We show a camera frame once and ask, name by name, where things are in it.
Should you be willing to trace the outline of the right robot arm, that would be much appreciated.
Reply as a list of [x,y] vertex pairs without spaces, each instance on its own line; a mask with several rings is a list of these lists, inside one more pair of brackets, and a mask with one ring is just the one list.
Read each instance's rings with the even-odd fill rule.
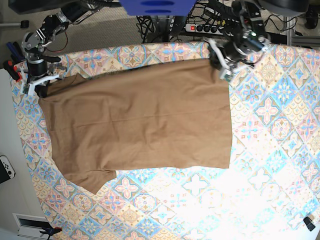
[[68,3],[61,10],[47,16],[39,29],[27,33],[21,44],[26,59],[27,75],[20,69],[22,76],[21,92],[28,96],[47,94],[48,85],[60,77],[56,70],[66,70],[58,56],[46,56],[45,51],[56,36],[65,34],[69,25],[78,25],[103,7],[94,0],[81,0]]

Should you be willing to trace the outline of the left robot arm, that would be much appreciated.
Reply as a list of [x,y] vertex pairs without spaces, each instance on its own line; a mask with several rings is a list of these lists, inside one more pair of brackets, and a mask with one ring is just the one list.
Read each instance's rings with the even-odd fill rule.
[[222,34],[227,42],[219,44],[213,38],[205,38],[208,44],[209,63],[218,70],[221,80],[230,82],[234,75],[246,68],[254,68],[259,62],[248,61],[251,54],[263,56],[270,47],[270,35],[265,31],[261,7],[255,0],[237,0],[231,4],[230,16],[236,22],[235,28]]

